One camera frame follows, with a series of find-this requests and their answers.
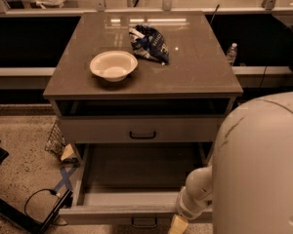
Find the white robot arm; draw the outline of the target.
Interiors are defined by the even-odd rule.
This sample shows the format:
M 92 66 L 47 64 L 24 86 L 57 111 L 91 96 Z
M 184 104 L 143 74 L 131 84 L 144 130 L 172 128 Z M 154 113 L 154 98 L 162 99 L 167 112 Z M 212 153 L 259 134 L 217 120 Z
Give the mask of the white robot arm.
M 293 234 L 293 92 L 254 98 L 223 122 L 212 164 L 192 171 L 168 234 L 212 210 L 213 234 Z

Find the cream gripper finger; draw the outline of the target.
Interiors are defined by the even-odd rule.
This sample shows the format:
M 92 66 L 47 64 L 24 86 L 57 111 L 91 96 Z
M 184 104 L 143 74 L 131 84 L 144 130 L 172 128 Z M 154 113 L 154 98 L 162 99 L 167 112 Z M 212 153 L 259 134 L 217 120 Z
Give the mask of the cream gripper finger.
M 175 214 L 172 218 L 168 234 L 184 234 L 188 228 L 188 221 L 180 215 Z

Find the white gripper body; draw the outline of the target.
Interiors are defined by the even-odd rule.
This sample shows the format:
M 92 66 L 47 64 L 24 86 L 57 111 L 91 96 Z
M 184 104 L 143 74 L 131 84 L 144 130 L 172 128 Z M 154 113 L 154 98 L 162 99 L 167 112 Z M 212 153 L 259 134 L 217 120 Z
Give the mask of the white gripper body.
M 185 186 L 180 190 L 177 198 L 177 213 L 187 220 L 195 220 L 208 208 L 209 191 L 199 188 L 197 192 L 191 193 Z

